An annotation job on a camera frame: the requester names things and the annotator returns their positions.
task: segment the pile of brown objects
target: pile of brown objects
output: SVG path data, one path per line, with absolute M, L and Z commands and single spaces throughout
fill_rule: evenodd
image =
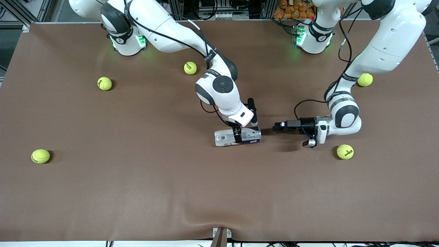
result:
M 274 19 L 312 18 L 316 13 L 313 3 L 302 0 L 279 0 L 279 8 L 274 11 Z

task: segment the white robotic arm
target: white robotic arm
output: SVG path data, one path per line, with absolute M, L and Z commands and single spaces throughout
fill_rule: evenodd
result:
M 380 27 L 366 49 L 325 92 L 324 98 L 331 114 L 275 123 L 273 130 L 299 130 L 310 137 L 304 142 L 305 147 L 323 144 L 331 134 L 347 135 L 360 130 L 360 111 L 351 88 L 361 74 L 387 73 L 402 62 L 425 28 L 425 18 L 421 13 L 431 0 L 362 0 L 361 3 L 372 19 L 380 19 Z
M 144 47 L 139 42 L 140 36 L 145 36 L 154 47 L 166 53 L 194 49 L 212 63 L 195 85 L 198 97 L 206 104 L 217 106 L 230 125 L 245 127 L 250 121 L 252 125 L 257 122 L 253 112 L 240 100 L 234 82 L 237 79 L 236 65 L 192 29 L 177 23 L 156 0 L 69 2 L 72 9 L 83 17 L 96 18 L 99 9 L 99 19 L 122 55 L 134 55 Z

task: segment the can label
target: can label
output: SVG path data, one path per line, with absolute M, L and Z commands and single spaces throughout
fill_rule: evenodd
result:
M 261 130 L 259 127 L 249 127 L 241 129 L 242 142 L 235 142 L 233 130 L 215 131 L 215 145 L 218 147 L 226 147 L 232 145 L 241 145 L 248 143 L 257 143 L 261 141 Z

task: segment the brown tabletop surface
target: brown tabletop surface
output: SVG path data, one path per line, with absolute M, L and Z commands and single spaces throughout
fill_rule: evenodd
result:
M 355 24 L 354 55 L 378 24 Z M 0 88 L 1 241 L 189 240 L 218 226 L 242 241 L 439 240 L 439 75 L 423 36 L 397 69 L 353 88 L 359 133 L 304 149 L 305 136 L 270 129 L 338 78 L 340 32 L 309 55 L 270 21 L 199 25 L 238 66 L 263 142 L 215 147 L 226 126 L 200 108 L 205 63 L 194 51 L 148 45 L 124 57 L 98 24 L 33 24 Z M 100 90 L 101 76 L 116 86 Z M 354 147 L 351 160 L 335 158 L 341 144 Z M 35 149 L 50 150 L 50 163 L 34 164 Z

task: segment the tennis ball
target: tennis ball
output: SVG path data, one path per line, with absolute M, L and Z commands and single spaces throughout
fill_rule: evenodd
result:
M 343 160 L 349 160 L 354 155 L 354 149 L 346 144 L 340 145 L 337 148 L 337 155 Z
M 97 80 L 97 86 L 104 91 L 110 89 L 112 85 L 113 84 L 111 83 L 111 80 L 108 77 L 101 77 L 99 78 L 99 80 Z
M 194 62 L 187 62 L 184 64 L 184 71 L 188 75 L 193 75 L 197 72 L 197 65 Z
M 373 81 L 374 81 L 374 78 L 371 74 L 364 73 L 358 78 L 357 82 L 358 82 L 358 85 L 360 85 L 362 87 L 367 87 L 370 84 L 372 84 Z
M 33 162 L 37 164 L 42 164 L 42 163 L 46 163 L 49 160 L 50 154 L 45 149 L 37 149 L 33 151 L 30 158 L 32 159 Z

